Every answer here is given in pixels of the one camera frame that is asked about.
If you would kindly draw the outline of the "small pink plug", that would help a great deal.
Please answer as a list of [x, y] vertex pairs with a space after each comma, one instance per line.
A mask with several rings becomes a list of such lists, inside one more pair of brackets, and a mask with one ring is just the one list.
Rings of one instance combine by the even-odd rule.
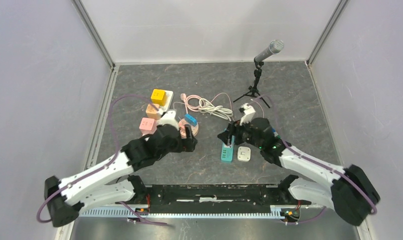
[[184, 119], [181, 119], [181, 120], [178, 122], [179, 129], [180, 129], [181, 131], [185, 131], [185, 126], [186, 126], [187, 124], [188, 124], [188, 123], [187, 123]]

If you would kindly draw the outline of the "white plug adapter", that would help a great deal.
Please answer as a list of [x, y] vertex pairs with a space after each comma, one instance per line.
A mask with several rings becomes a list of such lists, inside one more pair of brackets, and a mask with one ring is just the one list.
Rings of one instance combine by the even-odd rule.
[[249, 162], [251, 160], [251, 149], [246, 146], [239, 146], [237, 149], [237, 160], [240, 162]]

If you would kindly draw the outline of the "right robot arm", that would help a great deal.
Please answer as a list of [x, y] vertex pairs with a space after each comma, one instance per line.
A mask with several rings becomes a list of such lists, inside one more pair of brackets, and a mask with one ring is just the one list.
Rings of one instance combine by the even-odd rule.
[[284, 204], [304, 200], [334, 210], [345, 222], [360, 226], [368, 215], [377, 214], [381, 197], [370, 179], [357, 165], [343, 167], [313, 157], [273, 131], [266, 118], [247, 123], [230, 122], [217, 136], [224, 144], [247, 143], [259, 149], [268, 163], [297, 172], [280, 185], [278, 198]]

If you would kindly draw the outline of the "round pink socket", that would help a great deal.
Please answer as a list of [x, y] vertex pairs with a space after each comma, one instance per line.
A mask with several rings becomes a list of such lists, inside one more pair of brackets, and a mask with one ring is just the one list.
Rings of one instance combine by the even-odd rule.
[[[190, 126], [191, 132], [192, 132], [193, 136], [195, 137], [195, 136], [198, 134], [198, 132], [199, 132], [199, 124], [197, 124], [196, 127], [191, 126], [191, 125], [188, 124], [188, 123], [187, 123], [187, 125]], [[185, 130], [185, 131], [181, 131], [181, 130], [180, 130], [180, 135], [181, 135], [182, 138], [185, 139], [185, 138], [187, 137], [187, 135], [186, 135], [186, 130]]]

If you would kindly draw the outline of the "teal power strip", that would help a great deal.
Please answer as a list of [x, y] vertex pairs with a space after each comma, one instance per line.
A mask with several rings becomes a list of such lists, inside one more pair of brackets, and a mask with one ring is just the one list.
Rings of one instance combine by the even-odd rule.
[[222, 144], [221, 148], [221, 161], [225, 163], [231, 163], [234, 156], [234, 143], [235, 137], [231, 137], [231, 144], [226, 145], [225, 143]]

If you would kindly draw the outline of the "blue plug adapter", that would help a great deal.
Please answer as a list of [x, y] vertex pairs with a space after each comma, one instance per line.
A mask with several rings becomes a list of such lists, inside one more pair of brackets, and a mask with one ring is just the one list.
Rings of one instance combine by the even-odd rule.
[[188, 114], [188, 113], [186, 113], [186, 114], [184, 115], [184, 120], [185, 120], [188, 124], [190, 124], [191, 126], [193, 126], [193, 127], [196, 127], [196, 126], [198, 125], [198, 121], [196, 120], [196, 118], [193, 117], [192, 115]]

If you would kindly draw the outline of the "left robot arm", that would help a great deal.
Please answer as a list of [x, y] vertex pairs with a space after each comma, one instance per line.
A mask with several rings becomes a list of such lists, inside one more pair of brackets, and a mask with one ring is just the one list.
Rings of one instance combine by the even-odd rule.
[[142, 203], [147, 191], [138, 177], [124, 183], [111, 181], [153, 165], [169, 153], [193, 152], [198, 143], [190, 125], [185, 137], [170, 124], [161, 125], [153, 134], [133, 139], [118, 152], [97, 165], [70, 177], [51, 176], [44, 181], [44, 203], [53, 227], [65, 226], [90, 209], [131, 200]]

